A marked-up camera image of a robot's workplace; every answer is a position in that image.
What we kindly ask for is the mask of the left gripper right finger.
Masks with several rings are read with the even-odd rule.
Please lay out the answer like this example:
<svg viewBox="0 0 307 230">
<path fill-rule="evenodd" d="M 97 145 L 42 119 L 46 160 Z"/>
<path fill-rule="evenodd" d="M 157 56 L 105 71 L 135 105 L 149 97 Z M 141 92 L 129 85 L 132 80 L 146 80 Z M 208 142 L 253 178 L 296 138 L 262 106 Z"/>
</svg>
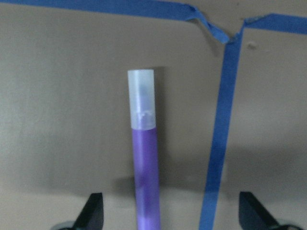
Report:
<svg viewBox="0 0 307 230">
<path fill-rule="evenodd" d="M 243 230 L 275 230 L 281 226 L 251 192 L 239 193 L 238 218 Z"/>
</svg>

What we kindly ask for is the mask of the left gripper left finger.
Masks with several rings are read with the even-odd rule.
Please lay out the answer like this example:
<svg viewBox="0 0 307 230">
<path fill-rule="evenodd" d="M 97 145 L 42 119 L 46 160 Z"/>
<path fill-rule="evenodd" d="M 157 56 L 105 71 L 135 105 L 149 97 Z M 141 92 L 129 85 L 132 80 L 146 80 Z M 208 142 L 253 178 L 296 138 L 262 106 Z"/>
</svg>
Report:
<svg viewBox="0 0 307 230">
<path fill-rule="evenodd" d="M 74 223 L 75 230 L 102 230 L 104 204 L 102 193 L 92 193 Z"/>
</svg>

